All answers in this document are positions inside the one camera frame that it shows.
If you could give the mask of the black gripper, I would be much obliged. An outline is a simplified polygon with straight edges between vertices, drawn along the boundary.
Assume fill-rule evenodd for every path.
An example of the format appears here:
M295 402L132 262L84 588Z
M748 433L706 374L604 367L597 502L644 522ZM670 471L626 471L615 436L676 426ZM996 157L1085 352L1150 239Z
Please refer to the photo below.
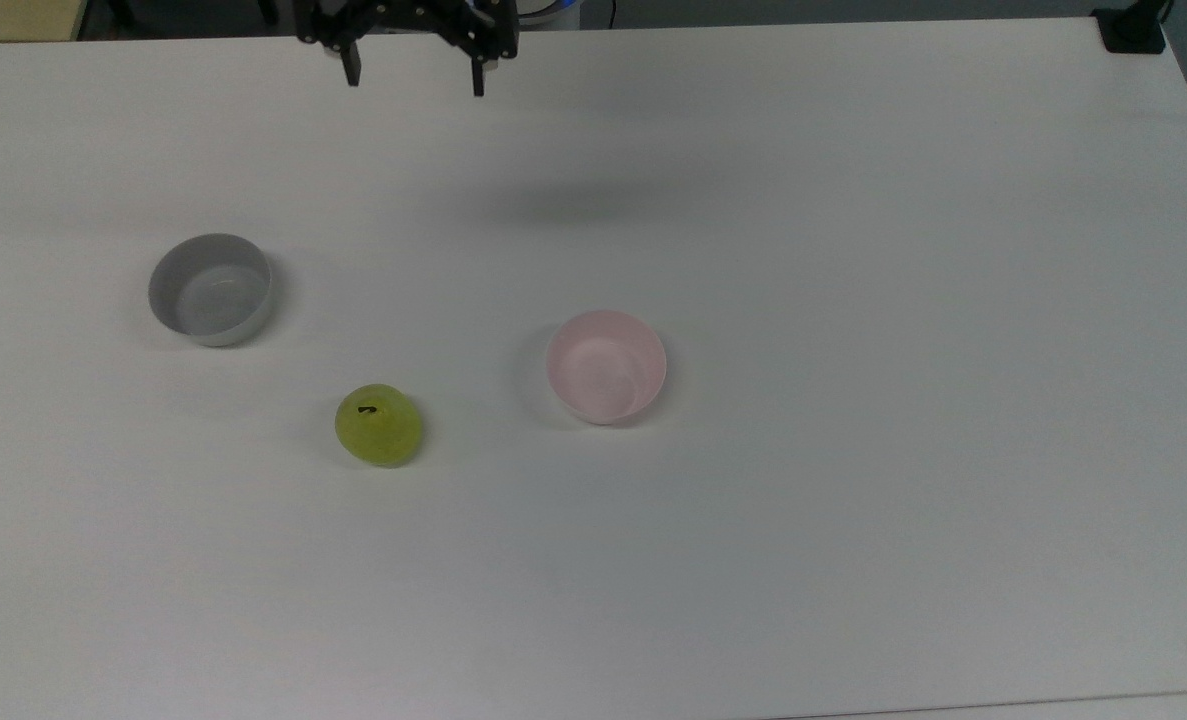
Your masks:
M296 1L296 36L342 58L349 87L360 87L357 42L373 28L432 33L471 58L471 91L485 96L487 60L518 55L515 1Z

